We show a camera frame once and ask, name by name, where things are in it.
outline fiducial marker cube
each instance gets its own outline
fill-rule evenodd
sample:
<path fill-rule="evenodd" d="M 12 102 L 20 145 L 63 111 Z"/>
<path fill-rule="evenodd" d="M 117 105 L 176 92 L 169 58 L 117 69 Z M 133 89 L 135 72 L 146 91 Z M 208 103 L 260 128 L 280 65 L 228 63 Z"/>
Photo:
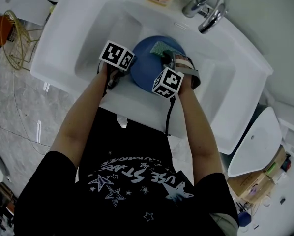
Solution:
<path fill-rule="evenodd" d="M 166 67 L 155 79 L 152 92 L 170 99 L 180 90 L 184 74 Z"/>
<path fill-rule="evenodd" d="M 99 59 L 120 70 L 127 71 L 134 56 L 134 53 L 126 47 L 108 40 Z"/>

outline white sink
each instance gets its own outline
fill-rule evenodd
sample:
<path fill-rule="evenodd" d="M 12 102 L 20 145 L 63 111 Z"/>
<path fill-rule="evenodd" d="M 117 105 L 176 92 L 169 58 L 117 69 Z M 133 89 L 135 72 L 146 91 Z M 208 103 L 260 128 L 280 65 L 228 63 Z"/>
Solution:
<path fill-rule="evenodd" d="M 132 50 L 146 37 L 174 38 L 199 70 L 195 90 L 208 118 L 219 151 L 230 154 L 256 107 L 271 67 L 227 19 L 207 34 L 204 20 L 186 18 L 189 0 L 174 0 L 162 8 L 145 0 L 60 0 L 42 34 L 31 73 L 79 96 L 96 75 L 98 57 L 107 40 Z M 169 102 L 138 87 L 131 76 L 102 101 L 101 107 L 164 131 Z M 185 137 L 180 101 L 171 114 L 169 133 Z"/>

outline faucet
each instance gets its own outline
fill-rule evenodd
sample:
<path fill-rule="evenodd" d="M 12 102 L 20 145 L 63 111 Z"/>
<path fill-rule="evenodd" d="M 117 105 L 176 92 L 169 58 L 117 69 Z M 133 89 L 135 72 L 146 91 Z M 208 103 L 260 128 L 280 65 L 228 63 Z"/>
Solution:
<path fill-rule="evenodd" d="M 191 0 L 182 10 L 183 14 L 192 18 L 197 13 L 201 14 L 206 20 L 198 26 L 200 33 L 205 34 L 216 25 L 219 20 L 228 12 L 229 0 L 218 0 L 212 10 L 207 6 L 210 0 Z"/>

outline blue plate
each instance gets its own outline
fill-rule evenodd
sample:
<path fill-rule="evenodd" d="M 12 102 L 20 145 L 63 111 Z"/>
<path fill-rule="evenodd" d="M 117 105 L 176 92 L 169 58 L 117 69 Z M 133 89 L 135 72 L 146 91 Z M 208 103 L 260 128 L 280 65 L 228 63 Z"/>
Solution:
<path fill-rule="evenodd" d="M 157 41 L 162 41 L 185 55 L 183 48 L 172 38 L 153 36 L 139 42 L 133 50 L 137 60 L 131 67 L 131 75 L 136 84 L 148 92 L 151 92 L 154 80 L 162 72 L 161 57 L 150 53 Z"/>

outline gold wire basket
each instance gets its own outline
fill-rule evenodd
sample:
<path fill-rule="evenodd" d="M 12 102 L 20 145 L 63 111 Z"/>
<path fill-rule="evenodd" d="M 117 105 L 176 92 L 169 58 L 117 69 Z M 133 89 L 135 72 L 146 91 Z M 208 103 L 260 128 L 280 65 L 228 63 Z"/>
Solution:
<path fill-rule="evenodd" d="M 32 58 L 32 53 L 34 51 L 35 46 L 37 45 L 37 42 L 40 40 L 35 39 L 32 40 L 29 31 L 35 31 L 35 30 L 43 30 L 43 29 L 33 29 L 33 30 L 26 30 L 25 27 L 20 23 L 14 12 L 11 10 L 8 10 L 4 13 L 4 17 L 8 20 L 8 22 L 12 25 L 12 32 L 9 36 L 9 42 L 11 42 L 11 46 L 6 47 L 4 45 L 4 39 L 3 39 L 3 22 L 1 21 L 0 25 L 0 38 L 2 42 L 2 47 L 5 53 L 5 56 L 10 63 L 10 65 L 16 69 L 19 70 L 21 68 L 28 70 L 23 67 L 24 62 L 30 63 Z M 26 54 L 31 46 L 31 43 L 35 42 L 35 45 L 32 49 L 30 58 L 26 60 Z"/>

